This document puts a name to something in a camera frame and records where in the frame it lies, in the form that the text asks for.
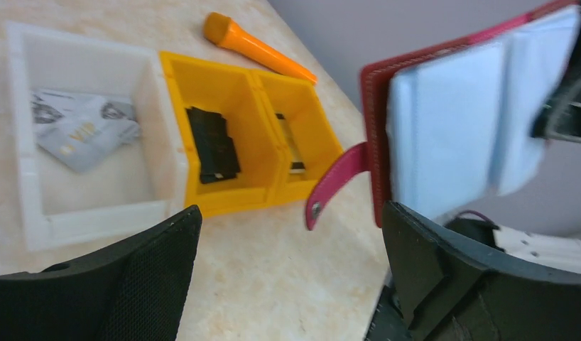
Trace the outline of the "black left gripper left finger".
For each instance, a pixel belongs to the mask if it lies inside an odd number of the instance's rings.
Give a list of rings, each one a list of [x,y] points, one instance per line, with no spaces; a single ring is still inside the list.
[[[193,205],[90,254],[0,276],[0,340],[174,340],[201,225]]]

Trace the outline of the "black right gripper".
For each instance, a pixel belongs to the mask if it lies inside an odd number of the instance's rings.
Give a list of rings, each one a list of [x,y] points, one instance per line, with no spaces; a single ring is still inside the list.
[[[539,111],[531,136],[581,144],[581,27],[567,70]]]

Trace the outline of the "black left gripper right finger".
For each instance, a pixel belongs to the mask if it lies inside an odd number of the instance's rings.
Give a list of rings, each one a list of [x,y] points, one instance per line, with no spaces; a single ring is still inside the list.
[[[581,340],[581,274],[535,264],[387,202],[382,233],[414,340]]]

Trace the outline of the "red card holder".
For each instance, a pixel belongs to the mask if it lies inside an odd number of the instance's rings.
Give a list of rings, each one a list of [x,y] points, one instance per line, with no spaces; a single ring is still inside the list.
[[[562,80],[581,31],[581,1],[429,1],[385,20],[396,54],[360,71],[366,139],[313,188],[305,225],[368,172],[374,219],[399,202],[438,218],[538,171],[533,124]]]

